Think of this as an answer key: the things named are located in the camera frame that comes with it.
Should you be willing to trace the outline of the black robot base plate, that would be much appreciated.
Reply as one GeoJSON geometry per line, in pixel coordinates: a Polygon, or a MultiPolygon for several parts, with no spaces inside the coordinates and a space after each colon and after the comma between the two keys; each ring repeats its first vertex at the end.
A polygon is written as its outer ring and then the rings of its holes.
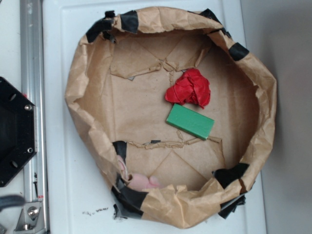
{"type": "Polygon", "coordinates": [[[7,186],[36,153],[35,106],[0,78],[0,186],[7,186]]]}

